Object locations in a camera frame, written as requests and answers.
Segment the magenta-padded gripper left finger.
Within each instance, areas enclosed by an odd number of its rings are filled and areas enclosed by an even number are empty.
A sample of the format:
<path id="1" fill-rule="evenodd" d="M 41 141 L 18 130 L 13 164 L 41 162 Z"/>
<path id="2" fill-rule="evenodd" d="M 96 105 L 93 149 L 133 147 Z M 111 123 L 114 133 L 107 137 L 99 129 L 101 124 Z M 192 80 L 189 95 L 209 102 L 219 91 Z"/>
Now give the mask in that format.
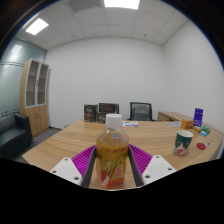
<path id="1" fill-rule="evenodd" d="M 96 146 L 93 145 L 72 158 L 63 158 L 50 172 L 78 186 L 88 188 L 96 158 Z"/>

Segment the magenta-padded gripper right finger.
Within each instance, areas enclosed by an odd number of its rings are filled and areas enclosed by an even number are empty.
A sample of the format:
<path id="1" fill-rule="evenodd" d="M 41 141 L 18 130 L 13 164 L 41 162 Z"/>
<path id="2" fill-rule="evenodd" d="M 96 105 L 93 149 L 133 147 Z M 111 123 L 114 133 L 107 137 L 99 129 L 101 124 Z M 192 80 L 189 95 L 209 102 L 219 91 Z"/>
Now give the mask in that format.
<path id="1" fill-rule="evenodd" d="M 129 145 L 128 157 L 137 187 L 150 184 L 176 171 L 161 155 L 152 156 L 134 145 Z"/>

